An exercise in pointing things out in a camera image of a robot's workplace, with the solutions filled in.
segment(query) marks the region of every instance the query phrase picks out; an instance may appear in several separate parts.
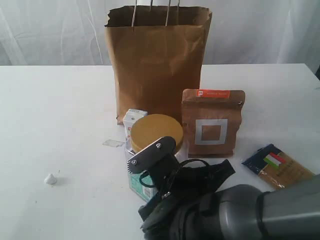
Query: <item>orange label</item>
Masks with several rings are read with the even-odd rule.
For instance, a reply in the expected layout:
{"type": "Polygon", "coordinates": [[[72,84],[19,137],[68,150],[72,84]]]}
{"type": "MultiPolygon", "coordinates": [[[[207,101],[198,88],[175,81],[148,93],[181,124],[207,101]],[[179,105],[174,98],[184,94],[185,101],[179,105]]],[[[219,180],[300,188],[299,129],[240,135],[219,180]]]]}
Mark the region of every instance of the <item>orange label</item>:
{"type": "Polygon", "coordinates": [[[229,90],[199,89],[196,91],[196,96],[200,97],[200,98],[228,99],[230,96],[230,91],[229,90]]]}

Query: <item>round wooden lid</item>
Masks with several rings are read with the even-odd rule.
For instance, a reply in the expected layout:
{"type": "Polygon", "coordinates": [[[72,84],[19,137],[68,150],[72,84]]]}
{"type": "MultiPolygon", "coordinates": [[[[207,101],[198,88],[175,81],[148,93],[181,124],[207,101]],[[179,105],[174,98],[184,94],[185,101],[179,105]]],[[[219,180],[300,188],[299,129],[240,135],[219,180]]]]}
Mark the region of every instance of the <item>round wooden lid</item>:
{"type": "Polygon", "coordinates": [[[135,153],[152,144],[161,137],[173,137],[178,152],[184,138],[180,123],[173,117],[163,114],[151,114],[140,118],[131,128],[131,146],[135,153]]]}

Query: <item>small white box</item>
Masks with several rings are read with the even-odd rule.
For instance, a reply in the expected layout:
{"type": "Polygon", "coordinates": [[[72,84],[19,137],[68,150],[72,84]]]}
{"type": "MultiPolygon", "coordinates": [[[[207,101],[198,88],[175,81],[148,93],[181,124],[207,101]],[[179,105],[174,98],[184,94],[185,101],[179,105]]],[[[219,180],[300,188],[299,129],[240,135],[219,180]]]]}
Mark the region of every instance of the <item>small white box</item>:
{"type": "Polygon", "coordinates": [[[123,125],[125,128],[125,139],[130,138],[131,135],[131,128],[133,124],[138,121],[139,119],[148,115],[147,111],[138,110],[138,109],[129,109],[124,118],[123,118],[123,125]]]}

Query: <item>white table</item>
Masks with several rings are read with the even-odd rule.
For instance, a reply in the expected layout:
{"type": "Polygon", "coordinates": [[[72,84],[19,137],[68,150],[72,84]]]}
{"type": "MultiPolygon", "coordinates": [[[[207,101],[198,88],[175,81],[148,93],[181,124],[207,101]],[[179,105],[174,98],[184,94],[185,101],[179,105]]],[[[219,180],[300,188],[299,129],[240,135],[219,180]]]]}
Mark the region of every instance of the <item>white table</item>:
{"type": "MultiPolygon", "coordinates": [[[[246,93],[221,189],[271,190],[241,165],[268,143],[320,173],[320,81],[304,64],[204,65],[201,87],[246,93]]],[[[111,66],[2,66],[0,111],[2,240],[143,239],[124,148],[102,145],[125,140],[111,66]]]]}

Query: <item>white backdrop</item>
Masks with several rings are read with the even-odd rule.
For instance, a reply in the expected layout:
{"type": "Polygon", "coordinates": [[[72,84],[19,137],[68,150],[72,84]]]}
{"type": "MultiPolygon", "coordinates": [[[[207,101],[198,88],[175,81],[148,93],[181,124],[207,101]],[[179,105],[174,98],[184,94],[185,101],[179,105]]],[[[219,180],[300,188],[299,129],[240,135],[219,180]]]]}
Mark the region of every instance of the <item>white backdrop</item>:
{"type": "MultiPolygon", "coordinates": [[[[0,65],[109,65],[107,12],[134,2],[0,0],[0,65]]],[[[320,65],[320,0],[181,0],[180,5],[213,12],[205,64],[306,63],[313,72],[320,65]]]]}

